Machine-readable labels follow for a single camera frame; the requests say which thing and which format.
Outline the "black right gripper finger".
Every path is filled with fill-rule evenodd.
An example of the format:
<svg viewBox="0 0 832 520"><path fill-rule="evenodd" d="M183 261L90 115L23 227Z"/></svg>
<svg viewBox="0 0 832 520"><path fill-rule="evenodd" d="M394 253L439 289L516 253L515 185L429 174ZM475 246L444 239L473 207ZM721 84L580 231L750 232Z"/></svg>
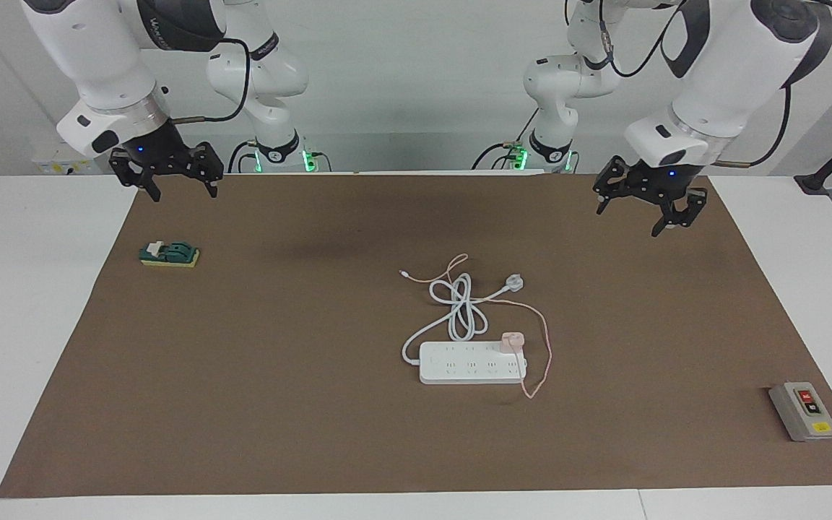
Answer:
<svg viewBox="0 0 832 520"><path fill-rule="evenodd" d="M219 181L224 178L224 165L209 142L188 149L188 177L204 185L212 199L217 198Z"/></svg>
<svg viewBox="0 0 832 520"><path fill-rule="evenodd" d="M110 167L122 186L136 187L149 195L155 203L160 201L160 189L153 180L151 168L141 168L135 171L132 165L136 163L129 155L110 155Z"/></svg>

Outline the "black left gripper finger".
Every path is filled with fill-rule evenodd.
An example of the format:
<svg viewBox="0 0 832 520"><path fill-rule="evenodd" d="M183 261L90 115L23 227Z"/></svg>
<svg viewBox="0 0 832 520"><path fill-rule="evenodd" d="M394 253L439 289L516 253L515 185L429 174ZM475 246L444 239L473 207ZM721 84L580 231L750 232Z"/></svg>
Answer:
<svg viewBox="0 0 832 520"><path fill-rule="evenodd" d="M658 237L667 228L689 228L706 207L707 198L706 188L688 188L685 191L686 207L683 209L677 209L675 201L670 198L661 200L658 207L662 216L651 228L651 236Z"/></svg>
<svg viewBox="0 0 832 520"><path fill-rule="evenodd" d="M597 174L592 191L597 195L597 216L601 216L614 199L626 198L633 194L628 185L627 174L631 166L621 157L612 157Z"/></svg>

